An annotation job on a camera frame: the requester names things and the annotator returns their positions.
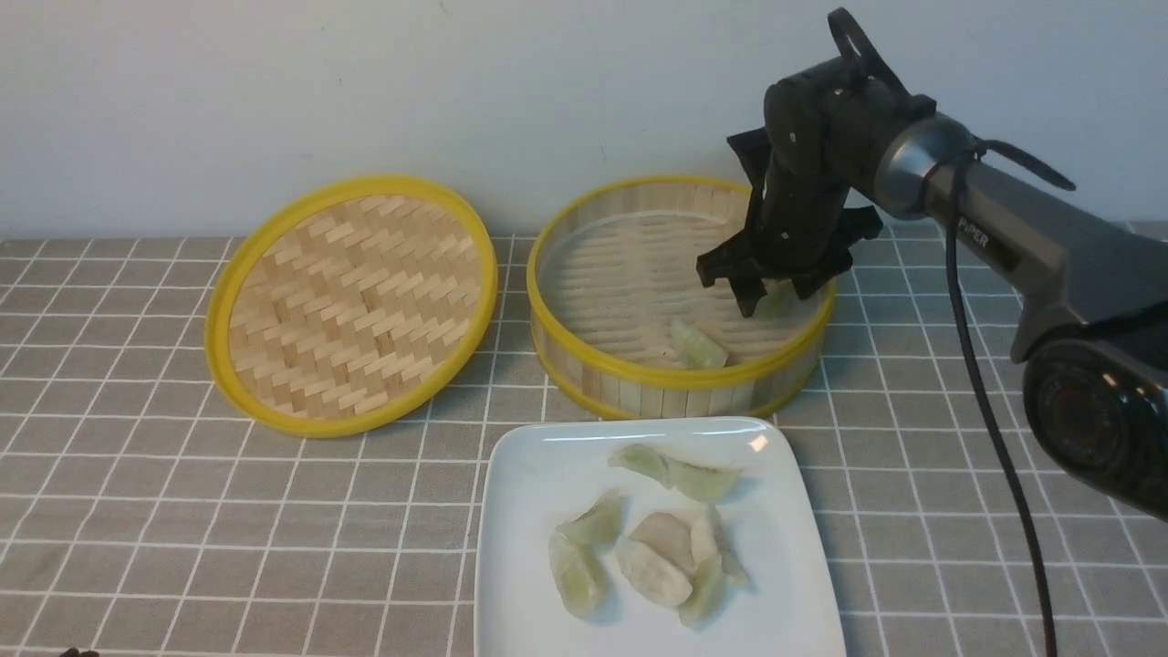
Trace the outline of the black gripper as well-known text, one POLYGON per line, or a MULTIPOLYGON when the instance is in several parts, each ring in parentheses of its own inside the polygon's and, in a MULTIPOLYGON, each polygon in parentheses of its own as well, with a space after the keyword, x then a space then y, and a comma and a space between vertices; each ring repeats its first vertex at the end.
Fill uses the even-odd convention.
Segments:
POLYGON ((880 233, 876 213, 844 208, 848 195, 872 198, 894 137, 936 112, 931 97, 839 57, 772 84, 763 126, 726 138, 752 191, 742 229, 697 258, 702 286, 729 281, 751 318, 769 293, 764 279, 791 279, 805 302, 848 274, 851 245, 880 233))

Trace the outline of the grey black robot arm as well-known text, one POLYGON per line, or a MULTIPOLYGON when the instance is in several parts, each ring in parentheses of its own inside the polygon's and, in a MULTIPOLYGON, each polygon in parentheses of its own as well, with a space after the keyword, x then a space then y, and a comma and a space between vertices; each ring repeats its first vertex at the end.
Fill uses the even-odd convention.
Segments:
POLYGON ((981 139, 911 94, 846 8, 837 56, 778 79, 764 124, 726 138, 752 191, 743 227, 696 260, 744 317, 764 281, 806 299, 851 268, 880 213, 934 219, 1022 298, 1011 361, 1026 417, 1072 477, 1167 516, 1164 242, 1135 235, 983 162, 989 152, 1059 191, 1075 184, 1017 146, 981 139))

